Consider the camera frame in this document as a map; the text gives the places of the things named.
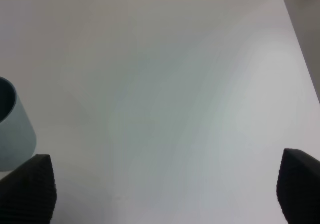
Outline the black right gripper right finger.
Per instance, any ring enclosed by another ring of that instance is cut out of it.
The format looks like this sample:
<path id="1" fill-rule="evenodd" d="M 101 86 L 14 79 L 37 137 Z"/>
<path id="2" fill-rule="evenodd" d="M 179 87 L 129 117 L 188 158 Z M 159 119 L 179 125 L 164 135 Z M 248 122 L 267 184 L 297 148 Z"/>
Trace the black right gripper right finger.
<path id="1" fill-rule="evenodd" d="M 299 150 L 283 151 L 277 199 L 289 224 L 320 222 L 320 162 Z"/>

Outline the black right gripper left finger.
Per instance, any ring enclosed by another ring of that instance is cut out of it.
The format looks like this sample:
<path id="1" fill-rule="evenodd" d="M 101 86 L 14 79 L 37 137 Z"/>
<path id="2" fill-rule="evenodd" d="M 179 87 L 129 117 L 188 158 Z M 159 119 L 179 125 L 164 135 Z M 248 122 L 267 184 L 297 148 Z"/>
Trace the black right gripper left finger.
<path id="1" fill-rule="evenodd" d="M 0 181 L 2 224 L 49 224 L 57 202 L 51 156 L 37 154 Z"/>

